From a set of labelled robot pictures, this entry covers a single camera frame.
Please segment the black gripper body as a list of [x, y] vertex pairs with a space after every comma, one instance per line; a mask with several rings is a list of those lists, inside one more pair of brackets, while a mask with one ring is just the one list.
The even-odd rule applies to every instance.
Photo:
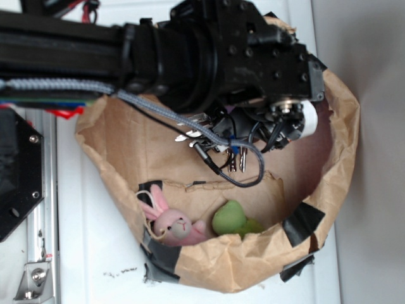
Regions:
[[215, 103], [208, 110], [211, 130], [220, 137], [263, 141], [263, 152], [283, 149], [288, 143], [304, 137], [306, 119], [304, 103], [286, 107], [244, 108]]

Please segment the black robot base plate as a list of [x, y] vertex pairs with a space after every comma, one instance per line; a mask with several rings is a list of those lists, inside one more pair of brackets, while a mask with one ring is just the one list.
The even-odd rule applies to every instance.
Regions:
[[42, 201], [43, 136], [11, 108], [1, 110], [1, 241]]

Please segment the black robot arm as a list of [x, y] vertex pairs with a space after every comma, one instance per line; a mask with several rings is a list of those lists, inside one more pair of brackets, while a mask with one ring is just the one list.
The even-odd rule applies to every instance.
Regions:
[[73, 111], [102, 94], [152, 94], [180, 114], [242, 108], [277, 130], [319, 102], [320, 62], [249, 1], [183, 1], [154, 25], [103, 27], [1, 12], [1, 101]]

